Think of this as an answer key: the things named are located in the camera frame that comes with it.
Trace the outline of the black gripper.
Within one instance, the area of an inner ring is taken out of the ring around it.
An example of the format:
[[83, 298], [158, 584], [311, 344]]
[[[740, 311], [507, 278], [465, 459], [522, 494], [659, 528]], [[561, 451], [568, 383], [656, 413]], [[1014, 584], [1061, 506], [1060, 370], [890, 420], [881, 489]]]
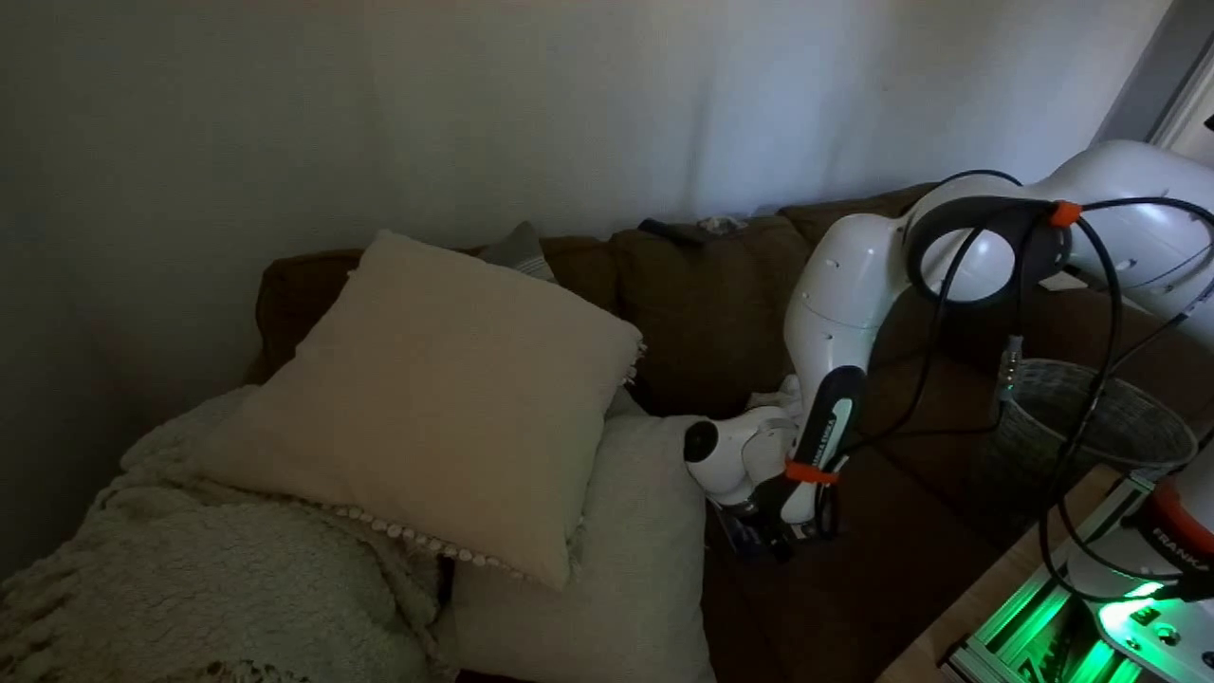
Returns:
[[838, 533], [830, 480], [769, 478], [755, 489], [763, 542], [779, 555]]

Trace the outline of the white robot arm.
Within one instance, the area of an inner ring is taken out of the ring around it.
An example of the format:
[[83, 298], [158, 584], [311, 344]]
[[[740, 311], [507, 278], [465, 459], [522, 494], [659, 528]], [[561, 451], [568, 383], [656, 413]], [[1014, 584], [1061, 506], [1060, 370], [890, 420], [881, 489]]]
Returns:
[[808, 255], [785, 313], [785, 391], [740, 418], [695, 420], [683, 463], [747, 551], [836, 533], [836, 480], [848, 447], [876, 334], [918, 293], [943, 307], [1009, 298], [1070, 268], [1115, 302], [1214, 344], [1214, 172], [1138, 140], [1105, 140], [1024, 187], [960, 172], [900, 215], [846, 212]]

